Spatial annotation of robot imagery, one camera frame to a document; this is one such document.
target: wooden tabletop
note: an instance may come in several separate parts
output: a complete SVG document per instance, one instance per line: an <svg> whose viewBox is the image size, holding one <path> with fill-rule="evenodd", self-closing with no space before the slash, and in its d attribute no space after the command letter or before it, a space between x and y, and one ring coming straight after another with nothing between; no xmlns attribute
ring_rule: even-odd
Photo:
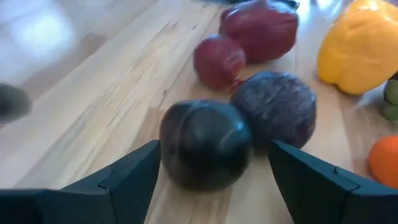
<svg viewBox="0 0 398 224"><path fill-rule="evenodd" d="M303 148L368 177L375 140L397 129L377 112L382 87L347 96L316 78L318 47L348 0L301 0L295 47L249 66L297 74L318 95L315 133ZM62 188L158 136L164 111L193 98L228 100L202 86L192 51L215 33L226 6L200 0L3 0L0 82L34 104L0 128L0 188ZM187 192L161 168L146 223L288 224L266 158L253 158L232 187Z"/></svg>

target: green fruit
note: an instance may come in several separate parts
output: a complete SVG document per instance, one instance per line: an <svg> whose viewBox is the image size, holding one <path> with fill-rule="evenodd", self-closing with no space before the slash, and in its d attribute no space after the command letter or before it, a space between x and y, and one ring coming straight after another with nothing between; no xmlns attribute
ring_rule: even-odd
<svg viewBox="0 0 398 224"><path fill-rule="evenodd" d="M398 121L398 105L384 102L381 108L381 114L389 121Z"/></svg>
<svg viewBox="0 0 398 224"><path fill-rule="evenodd" d="M391 79L387 82L384 99L393 105L398 105L398 80Z"/></svg>

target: yellow bell pepper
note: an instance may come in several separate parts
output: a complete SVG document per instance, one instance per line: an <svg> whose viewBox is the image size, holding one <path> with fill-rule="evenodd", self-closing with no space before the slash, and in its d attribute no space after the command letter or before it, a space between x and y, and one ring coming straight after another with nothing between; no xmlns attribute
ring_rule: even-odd
<svg viewBox="0 0 398 224"><path fill-rule="evenodd" d="M337 18L318 53L318 76L358 95L398 71L398 8L356 0Z"/></svg>

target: wood grain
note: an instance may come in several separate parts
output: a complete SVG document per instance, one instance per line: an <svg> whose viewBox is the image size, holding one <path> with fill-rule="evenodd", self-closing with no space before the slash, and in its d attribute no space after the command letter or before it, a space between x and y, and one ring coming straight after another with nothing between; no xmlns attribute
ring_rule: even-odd
<svg viewBox="0 0 398 224"><path fill-rule="evenodd" d="M352 97L316 78L318 48L347 3L301 0L295 47L240 77L297 74L318 95L315 133L303 150L370 178L369 148L397 132L377 112L382 86ZM228 101L228 93L198 82L192 64L193 49L217 32L225 7L199 0L1 1L0 82L25 89L33 108L0 128L0 187L62 188L158 138L170 105ZM146 223L292 219L267 158L254 157L233 186L205 194L180 189L161 167Z"/></svg>

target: dark purple plum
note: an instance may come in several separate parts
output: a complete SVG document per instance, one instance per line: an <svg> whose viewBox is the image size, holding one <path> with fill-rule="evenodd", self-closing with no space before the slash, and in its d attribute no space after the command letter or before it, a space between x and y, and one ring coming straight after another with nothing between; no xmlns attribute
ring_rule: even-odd
<svg viewBox="0 0 398 224"><path fill-rule="evenodd" d="M251 133L233 106L190 100L167 110L160 144L163 165L174 182L187 189L218 190L246 170Z"/></svg>
<svg viewBox="0 0 398 224"><path fill-rule="evenodd" d="M230 103L245 117L257 152L273 139L301 148L315 128L317 96L289 73L260 72L232 94Z"/></svg>

